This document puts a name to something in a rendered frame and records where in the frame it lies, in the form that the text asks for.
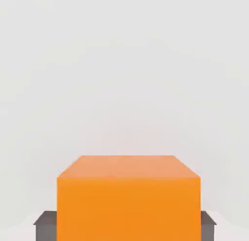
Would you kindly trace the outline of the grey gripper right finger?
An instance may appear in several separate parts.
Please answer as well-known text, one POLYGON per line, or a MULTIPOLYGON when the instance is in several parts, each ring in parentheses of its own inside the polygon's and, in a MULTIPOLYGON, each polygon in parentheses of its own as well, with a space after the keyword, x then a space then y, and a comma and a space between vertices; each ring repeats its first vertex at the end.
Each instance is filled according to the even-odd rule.
POLYGON ((201 241, 231 241, 230 225, 219 213, 201 211, 201 241))

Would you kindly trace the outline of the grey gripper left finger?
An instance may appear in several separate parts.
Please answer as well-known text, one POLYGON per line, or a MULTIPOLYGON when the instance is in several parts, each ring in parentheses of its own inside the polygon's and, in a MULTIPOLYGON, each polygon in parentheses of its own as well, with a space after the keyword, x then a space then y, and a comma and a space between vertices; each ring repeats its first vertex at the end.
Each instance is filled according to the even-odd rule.
POLYGON ((57 211, 35 211, 20 225, 19 241, 57 241, 57 211))

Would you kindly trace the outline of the small orange cube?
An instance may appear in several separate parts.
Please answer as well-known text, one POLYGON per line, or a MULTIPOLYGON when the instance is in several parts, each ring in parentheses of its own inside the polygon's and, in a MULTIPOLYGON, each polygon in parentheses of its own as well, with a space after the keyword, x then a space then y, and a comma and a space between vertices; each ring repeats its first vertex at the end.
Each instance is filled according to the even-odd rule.
POLYGON ((57 177, 57 241, 201 241, 201 179, 175 156, 82 156, 57 177))

